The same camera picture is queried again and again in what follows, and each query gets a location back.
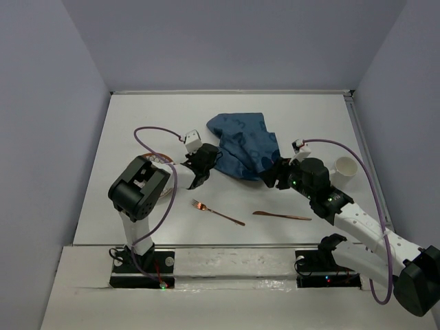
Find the crumpled blue fabric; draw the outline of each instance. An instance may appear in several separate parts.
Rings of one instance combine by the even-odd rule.
[[[206,126],[220,139],[215,168],[237,179],[258,181],[280,157],[275,133],[266,129],[262,113],[220,113]]]

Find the gray wall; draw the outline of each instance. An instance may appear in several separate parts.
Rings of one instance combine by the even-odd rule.
[[[59,0],[0,1],[0,328],[36,330],[109,94]]]
[[[63,0],[110,90],[354,89],[403,0]]]
[[[440,246],[440,2],[410,0],[355,93],[396,231]],[[440,305],[434,310],[440,325]]]

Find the white paper cup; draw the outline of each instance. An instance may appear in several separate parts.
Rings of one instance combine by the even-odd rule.
[[[336,188],[344,188],[346,184],[358,173],[358,163],[350,157],[340,157],[329,171],[330,182]]]

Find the purple cable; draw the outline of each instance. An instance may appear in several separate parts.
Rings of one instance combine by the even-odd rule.
[[[171,200],[170,200],[170,203],[168,204],[168,207],[167,207],[166,210],[165,210],[165,213],[164,213],[162,219],[160,219],[159,223],[158,223],[158,224],[157,224],[157,225],[156,225],[156,226],[155,226],[155,227],[154,227],[149,233],[147,233],[147,234],[145,234],[144,236],[142,236],[141,238],[135,240],[135,241],[133,242],[133,244],[131,245],[131,258],[133,259],[133,262],[135,263],[135,266],[136,266],[137,270],[138,270],[141,274],[143,274],[143,275],[145,275],[145,276],[148,276],[149,278],[152,278],[153,280],[158,281],[158,278],[156,278],[156,277],[154,277],[154,276],[151,276],[150,274],[148,274],[147,272],[145,272],[145,271],[139,266],[138,261],[136,260],[136,255],[135,255],[134,250],[135,250],[135,246],[136,246],[136,244],[138,244],[140,241],[145,240],[147,237],[150,237],[152,234],[154,234],[154,233],[159,229],[159,227],[163,224],[163,222],[165,221],[166,217],[168,216],[168,214],[169,214],[171,208],[173,207],[174,199],[175,199],[175,197],[176,197],[176,192],[177,192],[177,172],[176,172],[176,169],[175,169],[175,167],[173,166],[172,163],[169,163],[167,159],[164,159],[163,157],[161,157],[161,156],[160,156],[159,154],[157,154],[152,148],[148,147],[145,143],[143,143],[143,142],[141,141],[141,139],[138,137],[138,131],[141,131],[141,130],[143,130],[143,129],[157,129],[157,130],[160,130],[160,131],[165,131],[165,132],[168,132],[168,133],[171,133],[171,134],[176,135],[176,136],[179,138],[179,141],[183,142],[183,140],[182,140],[182,137],[181,137],[179,134],[177,134],[176,132],[173,132],[173,131],[171,131],[171,130],[169,130],[169,129],[163,129],[162,127],[156,127],[156,126],[143,126],[143,127],[138,127],[138,128],[135,129],[135,131],[133,132],[136,141],[137,141],[141,146],[143,146],[146,150],[148,150],[148,151],[150,151],[152,154],[154,154],[154,156],[156,156],[156,157],[159,158],[160,160],[164,161],[164,162],[166,163],[166,165],[170,166],[170,167],[171,167],[171,170],[172,170],[172,172],[173,172],[173,175],[174,175],[174,185],[173,185],[173,192],[172,192],[172,194],[171,194]]]
[[[367,170],[364,162],[358,157],[358,155],[355,154],[354,151],[352,151],[349,147],[343,145],[342,143],[339,143],[339,142],[336,142],[333,140],[324,140],[324,139],[304,140],[304,143],[309,143],[309,142],[325,142],[325,143],[336,144],[337,146],[341,146],[342,148],[347,150],[359,162],[360,166],[362,167],[362,169],[365,172],[366,178],[368,179],[368,183],[370,184],[371,192],[373,193],[374,202],[376,204],[377,213],[379,215],[380,227],[382,229],[382,232],[385,232],[385,230],[386,230],[385,218],[384,218],[384,214],[382,213],[382,209],[380,208],[379,197],[377,196],[376,189],[374,188],[373,179],[371,178],[371,175],[370,175],[369,171]],[[388,236],[385,235],[384,240],[385,240],[385,247],[386,247],[386,260],[388,262],[388,290],[386,292],[385,300],[383,300],[383,301],[379,300],[379,298],[377,297],[376,292],[374,290],[373,281],[370,280],[371,293],[374,297],[374,300],[376,300],[376,302],[380,305],[386,305],[390,301],[391,294],[393,292],[393,258],[391,256],[391,247],[390,247],[390,241],[388,239]]]

